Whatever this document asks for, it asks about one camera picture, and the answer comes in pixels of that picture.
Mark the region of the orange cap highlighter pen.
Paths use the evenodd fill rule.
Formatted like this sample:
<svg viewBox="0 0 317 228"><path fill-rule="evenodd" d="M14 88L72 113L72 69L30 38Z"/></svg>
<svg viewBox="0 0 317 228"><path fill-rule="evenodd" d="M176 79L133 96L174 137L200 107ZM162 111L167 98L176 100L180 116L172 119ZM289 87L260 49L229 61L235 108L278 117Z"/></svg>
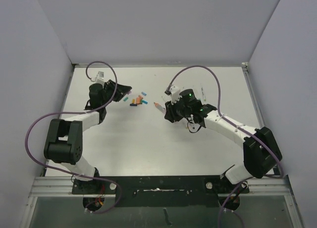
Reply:
<svg viewBox="0 0 317 228"><path fill-rule="evenodd" d="M159 103L154 102L154 106L156 107L156 109L158 109L158 110L159 110L160 112L162 112L163 114L166 113L166 109L165 109L162 105L160 105Z"/></svg>

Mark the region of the lime green marker pen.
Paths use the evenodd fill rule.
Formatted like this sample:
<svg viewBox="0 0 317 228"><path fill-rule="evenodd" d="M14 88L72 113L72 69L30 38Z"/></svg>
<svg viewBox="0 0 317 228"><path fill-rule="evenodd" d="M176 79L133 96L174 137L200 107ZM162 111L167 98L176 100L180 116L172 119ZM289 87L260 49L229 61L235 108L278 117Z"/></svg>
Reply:
<svg viewBox="0 0 317 228"><path fill-rule="evenodd" d="M206 94L202 84L201 84L201 94L202 94L203 101L206 102L207 101Z"/></svg>

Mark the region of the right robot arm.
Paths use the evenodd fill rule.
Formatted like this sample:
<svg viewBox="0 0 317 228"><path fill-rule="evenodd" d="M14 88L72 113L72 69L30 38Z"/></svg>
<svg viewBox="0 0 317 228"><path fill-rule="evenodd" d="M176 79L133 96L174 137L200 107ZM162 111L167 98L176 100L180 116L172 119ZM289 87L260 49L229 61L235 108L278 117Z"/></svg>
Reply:
<svg viewBox="0 0 317 228"><path fill-rule="evenodd" d="M210 104L202 104L192 89L181 90L172 86L165 94L170 100L165 103L165 119L171 123L186 119L220 133L243 150L243 162L229 167L224 172L220 186L227 193L233 192L238 183L249 178L261 179L282 159L272 131L267 127L257 129L221 115Z"/></svg>

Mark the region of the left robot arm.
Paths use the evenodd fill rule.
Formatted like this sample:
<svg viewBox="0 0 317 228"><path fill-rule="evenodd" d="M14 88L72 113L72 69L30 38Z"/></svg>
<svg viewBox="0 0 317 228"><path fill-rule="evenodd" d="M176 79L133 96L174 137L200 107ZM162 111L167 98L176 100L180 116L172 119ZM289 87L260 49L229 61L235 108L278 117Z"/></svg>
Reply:
<svg viewBox="0 0 317 228"><path fill-rule="evenodd" d="M112 80L97 80L89 86L89 100L84 110L93 111L69 117L53 119L50 122L44 157L64 166L76 179L83 181L83 188L90 194L97 193L101 181L97 169L90 165L82 155L83 132L101 124L106 117L107 102L119 102L132 90L131 86L116 84Z"/></svg>

